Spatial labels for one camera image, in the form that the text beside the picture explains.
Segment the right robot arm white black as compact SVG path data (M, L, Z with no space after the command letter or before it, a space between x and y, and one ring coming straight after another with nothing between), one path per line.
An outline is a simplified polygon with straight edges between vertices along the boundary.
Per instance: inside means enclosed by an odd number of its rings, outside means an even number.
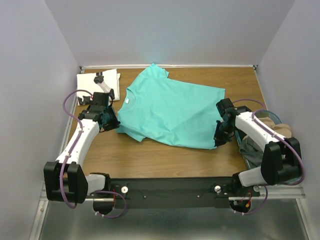
M263 151L259 167L232 175L227 189L236 196L256 185L299 185L306 177L299 141L272 130L246 106L234 106L229 98L216 104L221 120L214 134L216 147L231 141L237 131L245 133Z

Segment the teal t shirt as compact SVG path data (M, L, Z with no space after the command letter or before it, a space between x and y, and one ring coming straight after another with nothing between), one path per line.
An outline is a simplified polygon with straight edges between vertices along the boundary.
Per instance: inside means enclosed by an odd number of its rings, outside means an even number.
M169 78L164 68L151 64L126 88L117 113L117 133L142 142L157 142L193 149L215 149L214 135L220 114L216 104L225 89Z

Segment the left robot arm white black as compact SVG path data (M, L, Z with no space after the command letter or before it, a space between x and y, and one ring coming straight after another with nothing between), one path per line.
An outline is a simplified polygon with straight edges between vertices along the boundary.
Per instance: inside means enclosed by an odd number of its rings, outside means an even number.
M68 112L77 121L76 129L65 149L55 161L44 165L44 183L47 199L64 202L74 209L91 193L104 198L110 194L110 177L106 173L85 175L82 169L87 152L101 130L117 129L120 122L113 109L114 91L94 92L87 109L78 116Z

